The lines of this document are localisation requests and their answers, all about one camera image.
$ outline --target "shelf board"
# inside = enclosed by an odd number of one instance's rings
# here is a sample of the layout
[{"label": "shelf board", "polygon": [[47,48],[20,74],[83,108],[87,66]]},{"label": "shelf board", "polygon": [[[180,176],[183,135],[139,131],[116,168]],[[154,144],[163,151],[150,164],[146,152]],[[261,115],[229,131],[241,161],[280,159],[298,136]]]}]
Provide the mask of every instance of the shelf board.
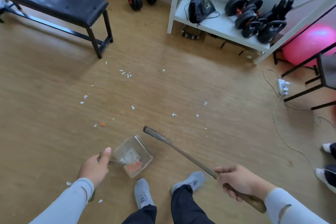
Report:
[{"label": "shelf board", "polygon": [[[188,15],[188,7],[190,0],[181,0],[178,8],[175,11],[174,20],[181,22],[183,24],[187,24],[191,27],[197,27],[195,23],[191,23],[189,20],[187,20],[186,13]],[[254,35],[250,38],[244,38],[242,36],[242,31],[236,29],[235,27],[235,20],[237,16],[231,16],[228,17],[225,14],[225,4],[220,3],[217,1],[212,0],[213,5],[215,6],[215,9],[220,12],[220,16],[217,18],[212,19],[205,19],[201,22],[201,24],[198,26],[198,29],[206,31],[208,33],[220,36],[222,38],[228,39],[230,41],[236,42],[238,44],[242,44],[244,46],[248,46],[252,49],[267,52],[269,51],[270,45],[269,44],[261,44],[257,37]],[[216,13],[213,12],[208,17],[214,17],[216,16]]]}]

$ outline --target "sleeve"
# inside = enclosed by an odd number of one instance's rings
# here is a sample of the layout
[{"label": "sleeve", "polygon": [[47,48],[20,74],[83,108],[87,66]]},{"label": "sleeve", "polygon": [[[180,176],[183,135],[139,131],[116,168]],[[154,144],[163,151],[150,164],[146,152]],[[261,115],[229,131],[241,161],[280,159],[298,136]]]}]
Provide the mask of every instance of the sleeve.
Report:
[{"label": "sleeve", "polygon": [[[267,195],[265,205],[273,224],[328,224],[281,188],[276,188]],[[284,207],[288,208],[279,219]]]},{"label": "sleeve", "polygon": [[94,189],[89,179],[76,180],[30,224],[76,224]]}]

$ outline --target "sleeve cuff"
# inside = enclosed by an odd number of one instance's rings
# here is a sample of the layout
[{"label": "sleeve cuff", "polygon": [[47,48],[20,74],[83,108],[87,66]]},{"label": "sleeve cuff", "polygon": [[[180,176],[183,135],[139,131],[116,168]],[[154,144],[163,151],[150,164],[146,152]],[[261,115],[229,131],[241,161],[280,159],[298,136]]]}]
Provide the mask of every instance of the sleeve cuff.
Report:
[{"label": "sleeve cuff", "polygon": [[292,197],[287,191],[281,188],[275,188],[270,193],[268,193],[265,199],[265,205],[267,208],[268,215],[273,223],[279,223],[280,211],[286,205],[296,205],[300,204],[298,200]]},{"label": "sleeve cuff", "polygon": [[87,178],[79,178],[71,185],[71,187],[83,188],[87,195],[86,201],[91,198],[93,191],[95,190],[93,183]]}]

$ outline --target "black padded bench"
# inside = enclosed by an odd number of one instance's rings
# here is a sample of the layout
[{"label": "black padded bench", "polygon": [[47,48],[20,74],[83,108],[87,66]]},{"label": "black padded bench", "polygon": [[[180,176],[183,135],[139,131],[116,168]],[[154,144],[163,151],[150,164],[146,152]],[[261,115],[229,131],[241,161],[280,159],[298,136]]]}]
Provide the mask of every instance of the black padded bench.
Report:
[{"label": "black padded bench", "polygon": [[[107,15],[108,2],[104,0],[7,0],[10,3],[0,8],[0,15],[4,12],[19,15],[21,17],[36,21],[49,27],[61,30],[71,35],[78,36],[82,39],[91,41],[98,58],[102,58],[102,52],[108,45],[113,42],[109,17]],[[38,12],[48,14],[63,21],[86,28],[87,35],[76,31],[58,26],[45,20],[27,15],[22,12],[20,5],[36,10]],[[92,25],[103,14],[107,37],[104,41],[95,38],[92,31]]]}]

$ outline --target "person's left hand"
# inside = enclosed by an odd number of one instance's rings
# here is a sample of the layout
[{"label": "person's left hand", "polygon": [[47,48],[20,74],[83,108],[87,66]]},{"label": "person's left hand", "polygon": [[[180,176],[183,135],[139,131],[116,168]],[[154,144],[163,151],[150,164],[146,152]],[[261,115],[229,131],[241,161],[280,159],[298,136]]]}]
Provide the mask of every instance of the person's left hand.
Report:
[{"label": "person's left hand", "polygon": [[79,170],[77,179],[87,178],[93,185],[94,189],[98,188],[101,184],[109,170],[107,169],[107,164],[109,163],[111,155],[111,148],[108,147],[105,149],[100,161],[97,161],[99,154],[92,156],[82,165]]}]

